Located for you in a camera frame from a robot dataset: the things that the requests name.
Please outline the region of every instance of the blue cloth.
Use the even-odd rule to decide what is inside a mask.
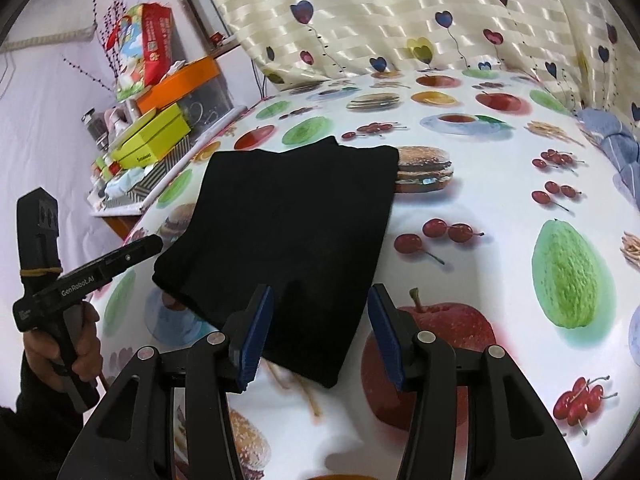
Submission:
[[[578,119],[618,170],[622,182],[640,209],[640,143],[622,121],[610,112],[586,108],[578,112]]]

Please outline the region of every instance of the green fruit print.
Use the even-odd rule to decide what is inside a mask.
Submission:
[[[270,117],[283,113],[284,110],[289,108],[290,104],[291,101],[278,101],[277,103],[267,106],[264,110],[260,110],[256,114],[255,118],[269,119]]]
[[[467,77],[475,77],[476,79],[498,79],[500,76],[492,70],[480,70],[479,68],[467,68],[462,71]]]
[[[284,134],[282,143],[287,146],[294,146],[313,142],[327,135],[333,127],[334,123],[331,119],[327,119],[326,117],[311,117],[294,126]]]
[[[120,328],[133,295],[136,273],[131,269],[113,289],[107,307],[104,309],[104,336],[111,337]]]
[[[189,168],[174,178],[174,181],[169,184],[169,187],[158,197],[158,202],[156,203],[158,209],[164,209],[182,194],[191,181],[192,173],[193,171]]]
[[[553,97],[549,92],[534,89],[529,92],[529,97],[531,97],[531,100],[533,102],[547,108],[548,110],[558,112],[562,115],[571,115],[571,112],[567,110],[564,105],[560,101],[558,101],[558,99]]]
[[[508,128],[513,130],[513,128],[509,126],[507,123],[505,123],[504,121],[501,121],[500,119],[496,119],[495,117],[489,117],[488,115],[476,115],[476,118],[478,118],[478,120],[482,121],[483,123],[499,124],[500,127],[503,129]]]
[[[610,309],[600,257],[571,224],[549,220],[531,258],[533,285],[545,316],[563,328],[585,327]]]

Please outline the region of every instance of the black cloth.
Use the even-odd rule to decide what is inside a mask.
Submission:
[[[41,382],[23,358],[15,413],[0,408],[0,478],[55,480],[80,430],[69,396]]]
[[[264,357],[330,388],[362,316],[397,174],[395,148],[333,137],[284,153],[215,153],[191,223],[153,280],[218,328],[256,285],[271,285]]]

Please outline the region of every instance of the human hand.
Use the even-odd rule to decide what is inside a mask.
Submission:
[[[85,383],[95,379],[102,371],[102,356],[100,355],[100,340],[96,335],[95,324],[100,320],[100,315],[93,305],[84,303],[84,326],[78,343],[76,353],[78,359],[71,369],[78,374]],[[27,357],[29,368],[37,378],[49,388],[57,392],[63,392],[62,378],[55,373],[50,360],[60,357],[60,348],[55,339],[42,330],[30,330],[25,332],[24,354]]]

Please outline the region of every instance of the paper packaging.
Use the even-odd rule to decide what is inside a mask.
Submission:
[[[161,160],[190,131],[177,104],[160,112],[111,153],[124,170]]]
[[[122,17],[117,28],[120,47],[118,101],[159,83],[169,70],[172,62],[171,23],[171,9],[160,4],[136,5]]]

